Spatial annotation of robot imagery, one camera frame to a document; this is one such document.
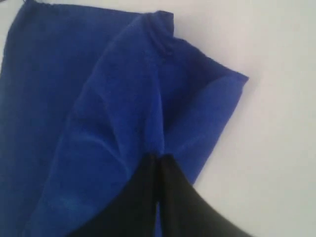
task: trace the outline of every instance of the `white surface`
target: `white surface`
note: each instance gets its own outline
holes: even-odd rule
[[[176,36],[250,76],[196,188],[258,237],[316,236],[316,1],[52,2],[174,12]],[[21,4],[0,4],[0,44]]]

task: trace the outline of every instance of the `blue velvet cloth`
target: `blue velvet cloth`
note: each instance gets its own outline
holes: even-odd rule
[[[26,1],[0,75],[0,236],[66,235],[147,152],[193,183],[246,81],[175,38],[171,13]]]

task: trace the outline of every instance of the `white background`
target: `white background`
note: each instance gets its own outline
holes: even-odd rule
[[[257,237],[316,236],[315,0],[51,0],[175,13],[175,35],[248,76],[196,188]],[[0,3],[0,50],[22,0]]]

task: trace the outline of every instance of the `blue fabric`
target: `blue fabric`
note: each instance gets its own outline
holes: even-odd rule
[[[0,236],[64,236],[146,152],[193,183],[246,81],[173,37],[171,13],[28,0],[0,75]]]

